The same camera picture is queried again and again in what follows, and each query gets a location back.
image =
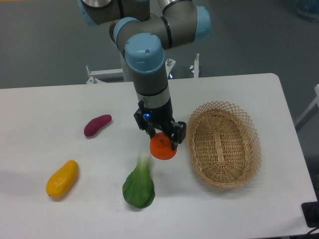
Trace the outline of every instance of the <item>orange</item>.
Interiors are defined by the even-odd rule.
[[[160,132],[151,139],[150,151],[155,158],[168,160],[175,156],[177,149],[172,150],[170,139]]]

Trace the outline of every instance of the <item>green vegetable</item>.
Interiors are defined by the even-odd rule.
[[[123,184],[125,201],[137,208],[148,207],[155,197],[154,183],[150,172],[151,163],[150,153],[140,153],[136,168]]]

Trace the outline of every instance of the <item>white table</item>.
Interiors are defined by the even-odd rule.
[[[295,121],[298,132],[319,110],[319,85],[315,86],[316,97]]]
[[[176,120],[187,122],[196,107],[216,100],[248,112],[262,150],[252,182],[231,191],[206,185],[185,140],[173,159],[154,160],[156,197],[137,212],[122,184],[149,137],[133,118],[131,82],[0,90],[1,239],[248,239],[309,231],[301,203],[316,197],[278,77],[180,79],[169,87]],[[103,114],[113,122],[86,139],[86,123]],[[79,180],[63,201],[52,201],[47,180],[69,159],[80,165]]]

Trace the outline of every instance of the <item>woven basket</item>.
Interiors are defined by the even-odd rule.
[[[246,112],[229,102],[198,107],[188,121],[187,144],[196,172],[218,188],[244,185],[260,167],[254,125]]]

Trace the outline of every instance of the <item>purple sweet potato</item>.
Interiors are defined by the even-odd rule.
[[[110,115],[103,115],[92,119],[84,128],[84,135],[92,137],[100,128],[107,125],[112,120]]]

